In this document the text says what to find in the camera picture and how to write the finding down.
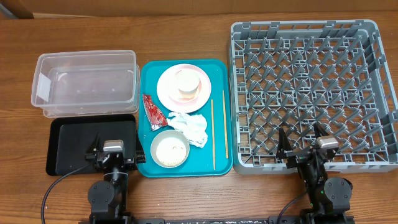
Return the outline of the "red snack wrapper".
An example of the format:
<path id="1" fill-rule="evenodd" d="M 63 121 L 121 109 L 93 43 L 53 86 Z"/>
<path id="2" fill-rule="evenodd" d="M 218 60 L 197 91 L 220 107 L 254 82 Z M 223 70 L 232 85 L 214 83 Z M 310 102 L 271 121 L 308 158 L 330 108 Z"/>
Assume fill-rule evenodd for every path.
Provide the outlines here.
<path id="1" fill-rule="evenodd" d="M 167 119 L 163 112 L 155 105 L 150 95 L 142 96 L 144 103 L 144 111 L 150 123 L 150 129 L 156 131 L 167 126 Z"/>

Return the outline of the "white napkin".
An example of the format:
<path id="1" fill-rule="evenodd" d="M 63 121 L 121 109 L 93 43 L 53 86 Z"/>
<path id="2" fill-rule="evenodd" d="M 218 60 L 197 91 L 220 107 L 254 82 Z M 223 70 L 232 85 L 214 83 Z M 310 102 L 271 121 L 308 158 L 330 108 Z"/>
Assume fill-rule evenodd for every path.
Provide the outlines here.
<path id="1" fill-rule="evenodd" d="M 166 121 L 174 130 L 182 133 L 191 145 L 204 148 L 208 140 L 206 133 L 208 123 L 203 115 L 170 112 Z"/>

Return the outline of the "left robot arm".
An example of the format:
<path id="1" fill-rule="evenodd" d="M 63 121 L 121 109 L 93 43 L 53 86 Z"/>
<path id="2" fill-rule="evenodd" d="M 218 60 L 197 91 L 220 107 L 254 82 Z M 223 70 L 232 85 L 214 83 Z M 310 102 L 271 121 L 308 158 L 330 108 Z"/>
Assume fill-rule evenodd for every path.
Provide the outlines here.
<path id="1" fill-rule="evenodd" d="M 103 173 L 103 180 L 95 182 L 88 190 L 91 205 L 90 223 L 134 223 L 131 213 L 126 211 L 129 172 L 146 162 L 139 138 L 134 140 L 131 157 L 126 157 L 122 140 L 107 140 L 100 147 L 100 137 L 85 154 L 85 160 Z"/>

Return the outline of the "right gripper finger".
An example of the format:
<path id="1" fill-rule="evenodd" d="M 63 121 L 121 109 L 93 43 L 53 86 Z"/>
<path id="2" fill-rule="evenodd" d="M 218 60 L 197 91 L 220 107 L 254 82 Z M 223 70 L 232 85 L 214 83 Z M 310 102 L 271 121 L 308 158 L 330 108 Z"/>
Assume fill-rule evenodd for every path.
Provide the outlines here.
<path id="1" fill-rule="evenodd" d="M 314 123 L 313 124 L 313 130 L 315 133 L 315 138 L 320 138 L 320 137 L 325 137 L 329 136 L 330 134 L 323 128 L 323 126 L 320 123 Z"/>
<path id="2" fill-rule="evenodd" d="M 279 128 L 279 142 L 277 152 L 291 151 L 292 146 L 283 128 Z"/>

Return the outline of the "white rice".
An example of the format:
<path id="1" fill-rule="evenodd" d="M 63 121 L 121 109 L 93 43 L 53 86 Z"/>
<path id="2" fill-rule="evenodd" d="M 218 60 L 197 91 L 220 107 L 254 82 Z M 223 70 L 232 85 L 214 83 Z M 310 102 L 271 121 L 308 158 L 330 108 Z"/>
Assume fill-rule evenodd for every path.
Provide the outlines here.
<path id="1" fill-rule="evenodd" d="M 176 167 L 186 159 L 187 148 L 177 138 L 165 138 L 157 146 L 155 155 L 163 166 Z"/>

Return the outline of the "grey bowl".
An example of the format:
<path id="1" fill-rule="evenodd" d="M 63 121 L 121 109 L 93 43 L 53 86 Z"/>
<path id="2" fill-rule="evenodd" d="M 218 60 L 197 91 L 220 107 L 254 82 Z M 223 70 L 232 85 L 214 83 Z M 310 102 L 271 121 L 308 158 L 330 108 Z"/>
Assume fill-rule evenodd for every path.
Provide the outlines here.
<path id="1" fill-rule="evenodd" d="M 189 152 L 190 152 L 190 144 L 188 142 L 188 139 L 182 133 L 180 133 L 178 131 L 175 131 L 175 130 L 162 131 L 161 133 L 156 135 L 156 137 L 153 139 L 151 147 L 150 147 L 150 153 L 151 153 L 151 156 L 152 156 L 153 160 L 155 161 L 156 164 L 158 164 L 161 167 L 164 167 L 164 168 L 175 168 L 175 167 L 163 166 L 162 164 L 159 163 L 159 160 L 156 158 L 155 151 L 157 149 L 157 146 L 159 145 L 161 140 L 163 140 L 165 138 L 177 138 L 177 139 L 181 140 L 184 143 L 185 147 L 187 148 L 187 157 L 180 164 L 180 165 L 182 165 L 188 158 L 188 155 L 189 155 Z"/>

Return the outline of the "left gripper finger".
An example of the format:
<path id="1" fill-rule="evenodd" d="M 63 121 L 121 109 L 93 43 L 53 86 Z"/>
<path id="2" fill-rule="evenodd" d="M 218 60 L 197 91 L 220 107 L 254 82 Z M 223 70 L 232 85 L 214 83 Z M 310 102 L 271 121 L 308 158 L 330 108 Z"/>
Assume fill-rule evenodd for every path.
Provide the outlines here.
<path id="1" fill-rule="evenodd" d="M 99 141 L 100 141 L 100 134 L 97 133 L 93 143 L 90 146 L 90 152 L 96 152 L 97 151 L 97 148 L 99 146 Z"/>
<path id="2" fill-rule="evenodd" d="M 135 149 L 136 153 L 141 153 L 144 151 L 142 144 L 140 142 L 140 139 L 139 139 L 138 132 L 136 132 L 135 147 L 136 147 L 136 149 Z"/>

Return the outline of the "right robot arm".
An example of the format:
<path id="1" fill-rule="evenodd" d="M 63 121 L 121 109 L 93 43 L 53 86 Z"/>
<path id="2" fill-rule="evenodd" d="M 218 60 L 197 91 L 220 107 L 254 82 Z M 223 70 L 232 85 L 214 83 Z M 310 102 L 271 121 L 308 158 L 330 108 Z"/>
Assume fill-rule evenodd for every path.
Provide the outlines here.
<path id="1" fill-rule="evenodd" d="M 338 140 L 327 133 L 320 123 L 313 125 L 315 143 L 308 150 L 294 152 L 285 131 L 279 129 L 276 157 L 287 161 L 288 169 L 296 168 L 305 182 L 305 193 L 289 202 L 279 213 L 277 223 L 284 212 L 297 200 L 308 195 L 311 208 L 303 209 L 298 216 L 300 223 L 353 223 L 345 212 L 350 209 L 353 185 L 348 179 L 329 178 L 324 163 L 335 157 Z"/>

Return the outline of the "white cup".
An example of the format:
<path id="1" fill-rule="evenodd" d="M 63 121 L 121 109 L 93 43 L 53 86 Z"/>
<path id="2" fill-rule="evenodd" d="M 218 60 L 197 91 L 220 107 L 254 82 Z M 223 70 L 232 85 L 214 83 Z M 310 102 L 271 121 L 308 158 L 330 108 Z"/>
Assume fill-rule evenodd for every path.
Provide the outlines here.
<path id="1" fill-rule="evenodd" d="M 193 98 L 198 90 L 200 79 L 198 72 L 183 69 L 175 76 L 177 89 L 183 98 Z"/>

